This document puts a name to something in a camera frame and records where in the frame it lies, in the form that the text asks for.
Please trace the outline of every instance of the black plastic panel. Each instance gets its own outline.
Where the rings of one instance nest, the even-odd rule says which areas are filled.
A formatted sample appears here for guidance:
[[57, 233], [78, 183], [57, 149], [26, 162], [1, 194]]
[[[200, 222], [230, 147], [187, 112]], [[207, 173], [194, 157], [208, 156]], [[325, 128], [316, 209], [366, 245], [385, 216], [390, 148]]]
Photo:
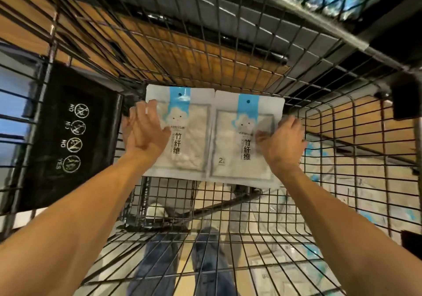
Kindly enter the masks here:
[[121, 105], [115, 91], [54, 64], [18, 211], [49, 206], [112, 164]]

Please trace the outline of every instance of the wire mesh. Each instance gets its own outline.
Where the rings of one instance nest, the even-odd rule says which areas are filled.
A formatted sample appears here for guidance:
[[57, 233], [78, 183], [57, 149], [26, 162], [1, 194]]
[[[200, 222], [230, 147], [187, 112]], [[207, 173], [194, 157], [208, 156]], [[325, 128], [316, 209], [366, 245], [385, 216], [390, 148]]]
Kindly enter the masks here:
[[[331, 1], [339, 2], [334, 16], [342, 20], [352, 11], [360, 14], [370, 0], [359, 6]], [[329, 3], [324, 4], [316, 11], [326, 11]], [[35, 59], [33, 64], [55, 60], [95, 71], [124, 93], [139, 94], [151, 83], [284, 97], [286, 112], [306, 128], [310, 145], [301, 167], [313, 181], [398, 243], [402, 230], [421, 233], [414, 122], [394, 121], [388, 97], [373, 96], [407, 67], [338, 24], [272, 0], [0, 0], [0, 14], [4, 48], [19, 46], [14, 53]], [[4, 59], [0, 69], [2, 98], [24, 99], [35, 109], [42, 105], [40, 94], [17, 92], [6, 75], [22, 76], [30, 86], [48, 82], [46, 73], [23, 71]], [[32, 129], [15, 134], [11, 124], [36, 126], [36, 116], [0, 111], [1, 144], [29, 152]], [[115, 159], [123, 148], [119, 139]], [[1, 192], [19, 191], [8, 179], [22, 179], [25, 162], [6, 160], [2, 171], [11, 174]], [[166, 274], [151, 271], [144, 280], [175, 279], [177, 295], [198, 290], [198, 271], [216, 280], [229, 273], [241, 295], [343, 294], [285, 188], [260, 189], [258, 198], [224, 205], [251, 191], [235, 184], [142, 178], [75, 295], [126, 294], [131, 283], [143, 280], [135, 277], [141, 260], [160, 250], [154, 242], [161, 243], [163, 255], [172, 250], [168, 268], [176, 267]], [[158, 220], [148, 215], [155, 202], [171, 218], [160, 233], [151, 231]], [[208, 215], [195, 213], [207, 208]], [[39, 212], [1, 215], [3, 235]], [[227, 259], [218, 271], [193, 262], [205, 223], [219, 231], [208, 233], [206, 245], [221, 247]]]

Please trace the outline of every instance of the blue jeans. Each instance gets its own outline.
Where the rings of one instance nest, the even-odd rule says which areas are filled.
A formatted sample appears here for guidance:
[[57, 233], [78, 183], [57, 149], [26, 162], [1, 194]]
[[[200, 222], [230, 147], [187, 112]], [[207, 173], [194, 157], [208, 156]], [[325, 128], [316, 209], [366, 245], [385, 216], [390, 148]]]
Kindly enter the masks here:
[[[135, 277], [157, 277], [131, 281], [127, 288], [127, 296], [173, 295], [176, 277], [179, 276], [176, 274], [178, 243], [174, 241], [180, 241], [181, 237], [180, 234], [158, 234], [146, 244], [145, 257], [139, 263]], [[219, 248], [218, 240], [219, 232], [208, 227], [201, 230], [193, 244], [192, 263], [197, 273], [195, 296], [238, 295], [232, 270], [229, 270], [227, 258]]]

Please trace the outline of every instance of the white sneaker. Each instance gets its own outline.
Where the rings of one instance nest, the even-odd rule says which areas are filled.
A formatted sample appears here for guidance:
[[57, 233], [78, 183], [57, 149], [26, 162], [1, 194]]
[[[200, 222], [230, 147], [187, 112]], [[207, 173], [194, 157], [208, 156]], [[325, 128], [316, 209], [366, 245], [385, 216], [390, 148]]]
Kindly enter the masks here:
[[160, 203], [152, 203], [146, 209], [146, 219], [159, 219], [164, 217], [168, 217], [168, 214], [164, 209], [164, 206]]

